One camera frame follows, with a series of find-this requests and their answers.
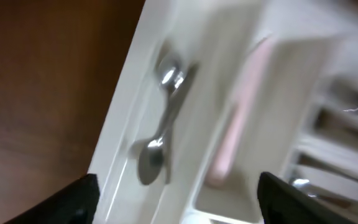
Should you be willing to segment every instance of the metal spoon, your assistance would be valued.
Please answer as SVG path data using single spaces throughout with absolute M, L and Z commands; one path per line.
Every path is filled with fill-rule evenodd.
M 154 138 L 145 144 L 139 156 L 138 175 L 144 185 L 151 184 L 158 177 L 164 163 L 167 168 L 166 183 L 170 182 L 172 124 L 188 92 L 188 88 L 185 88 L 182 90 L 183 94 L 177 94 L 185 80 L 185 74 L 176 55 L 165 56 L 157 67 L 156 74 L 160 86 L 167 91 L 168 103 Z

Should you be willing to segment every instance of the brown wooden surface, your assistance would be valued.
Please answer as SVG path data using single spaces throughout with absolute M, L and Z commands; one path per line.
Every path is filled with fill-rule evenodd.
M 0 1 L 0 223 L 86 173 L 142 6 Z

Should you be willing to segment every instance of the pink object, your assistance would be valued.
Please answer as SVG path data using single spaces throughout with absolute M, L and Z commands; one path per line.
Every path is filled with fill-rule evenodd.
M 273 40 L 267 38 L 251 52 L 239 82 L 234 88 L 232 95 L 235 104 L 234 113 L 206 175 L 206 183 L 213 187 L 222 186 L 232 169 L 244 125 L 249 119 L 257 91 L 262 83 L 264 68 L 272 52 L 272 46 Z

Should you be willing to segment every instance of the black object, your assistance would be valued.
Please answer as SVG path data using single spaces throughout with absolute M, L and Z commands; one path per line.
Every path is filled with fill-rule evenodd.
M 99 195 L 96 174 L 87 174 L 6 223 L 91 224 Z
M 265 224 L 353 224 L 268 172 L 257 194 Z

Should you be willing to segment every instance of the wooden floor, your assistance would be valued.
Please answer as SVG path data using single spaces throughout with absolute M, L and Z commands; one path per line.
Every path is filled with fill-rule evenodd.
M 86 173 L 143 0 L 0 0 L 0 223 Z

